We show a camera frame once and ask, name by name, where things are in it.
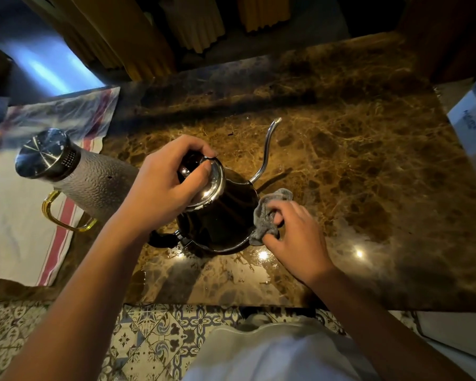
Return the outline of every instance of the pitcher lid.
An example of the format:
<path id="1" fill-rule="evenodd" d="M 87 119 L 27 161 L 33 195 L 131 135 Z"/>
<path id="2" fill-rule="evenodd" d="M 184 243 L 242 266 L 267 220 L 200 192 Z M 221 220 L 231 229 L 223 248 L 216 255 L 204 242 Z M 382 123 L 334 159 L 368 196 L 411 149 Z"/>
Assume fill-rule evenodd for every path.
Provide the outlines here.
<path id="1" fill-rule="evenodd" d="M 48 128 L 21 147 L 15 168 L 24 178 L 58 182 L 74 171 L 80 159 L 80 148 L 64 131 Z"/>
<path id="2" fill-rule="evenodd" d="M 212 169 L 209 173 L 208 183 L 192 198 L 185 211 L 199 210 L 216 200 L 222 195 L 225 188 L 224 167 L 217 158 L 208 158 L 199 152 L 190 152 L 182 159 L 182 164 L 178 169 L 179 180 L 182 182 L 204 161 L 209 160 Z"/>

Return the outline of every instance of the forearm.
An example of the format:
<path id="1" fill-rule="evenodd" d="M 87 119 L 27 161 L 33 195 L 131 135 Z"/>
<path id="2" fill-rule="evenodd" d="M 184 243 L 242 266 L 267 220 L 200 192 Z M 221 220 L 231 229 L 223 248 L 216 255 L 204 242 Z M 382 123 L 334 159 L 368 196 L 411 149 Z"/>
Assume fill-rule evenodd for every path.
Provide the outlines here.
<path id="1" fill-rule="evenodd" d="M 311 286 L 382 379 L 471 380 L 334 268 Z"/>
<path id="2" fill-rule="evenodd" d="M 3 379 L 96 379 L 145 242 L 112 217 Z"/>

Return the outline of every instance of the dish towel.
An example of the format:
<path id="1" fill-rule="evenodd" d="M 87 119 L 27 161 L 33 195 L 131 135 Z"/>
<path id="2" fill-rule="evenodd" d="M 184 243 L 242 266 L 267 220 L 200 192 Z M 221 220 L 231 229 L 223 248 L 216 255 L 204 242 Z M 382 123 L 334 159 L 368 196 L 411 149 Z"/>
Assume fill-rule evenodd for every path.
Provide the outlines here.
<path id="1" fill-rule="evenodd" d="M 120 88 L 105 89 L 7 110 L 0 124 L 0 278 L 26 286 L 51 285 L 72 238 L 71 231 L 47 220 L 40 210 L 53 185 L 16 173 L 19 148 L 46 128 L 60 128 L 80 147 L 100 152 L 119 92 Z M 63 194 L 51 209 L 72 226 L 83 215 Z"/>
<path id="2" fill-rule="evenodd" d="M 279 238 L 279 229 L 273 223 L 277 211 L 267 207 L 268 202 L 273 200 L 292 201 L 292 199 L 293 193 L 286 188 L 280 188 L 259 199 L 259 204 L 254 210 L 254 226 L 256 227 L 256 230 L 254 230 L 249 238 L 249 243 L 252 246 L 262 246 L 263 237 L 266 234 L 272 234 L 275 238 Z"/>

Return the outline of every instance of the kettle spout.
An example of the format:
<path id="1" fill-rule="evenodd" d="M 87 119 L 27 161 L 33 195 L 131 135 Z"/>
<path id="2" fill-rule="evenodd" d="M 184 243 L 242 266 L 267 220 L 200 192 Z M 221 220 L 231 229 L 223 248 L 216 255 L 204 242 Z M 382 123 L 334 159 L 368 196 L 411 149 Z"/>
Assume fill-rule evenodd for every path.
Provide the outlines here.
<path id="1" fill-rule="evenodd" d="M 277 119 L 275 119 L 275 120 L 270 124 L 270 127 L 268 128 L 267 138 L 266 138 L 265 141 L 264 141 L 263 165 L 261 166 L 261 168 L 259 169 L 259 171 L 256 172 L 256 174 L 250 179 L 250 182 L 251 182 L 252 184 L 254 184 L 254 182 L 255 182 L 257 179 L 259 179 L 259 178 L 261 177 L 261 175 L 263 175 L 263 172 L 267 169 L 270 140 L 272 140 L 273 131 L 275 131 L 275 128 L 277 127 L 277 125 L 278 125 L 281 121 L 282 121 L 282 118 L 277 118 Z"/>

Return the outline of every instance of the brown marble countertop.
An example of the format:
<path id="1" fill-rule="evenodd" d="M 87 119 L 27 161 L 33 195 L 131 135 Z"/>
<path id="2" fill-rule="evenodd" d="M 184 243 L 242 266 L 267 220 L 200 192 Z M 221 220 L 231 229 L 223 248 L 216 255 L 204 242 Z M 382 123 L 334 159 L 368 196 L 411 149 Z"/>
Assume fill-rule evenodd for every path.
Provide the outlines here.
<path id="1" fill-rule="evenodd" d="M 476 175 L 414 62 L 401 37 L 382 33 L 131 83 L 102 153 L 140 166 L 191 134 L 250 178 L 280 116 L 260 194 L 292 190 L 335 264 L 386 308 L 476 311 Z M 55 299 L 99 230 L 73 238 L 52 287 L 0 281 L 0 300 Z M 125 301 L 317 305 L 251 246 L 221 256 L 145 247 Z"/>

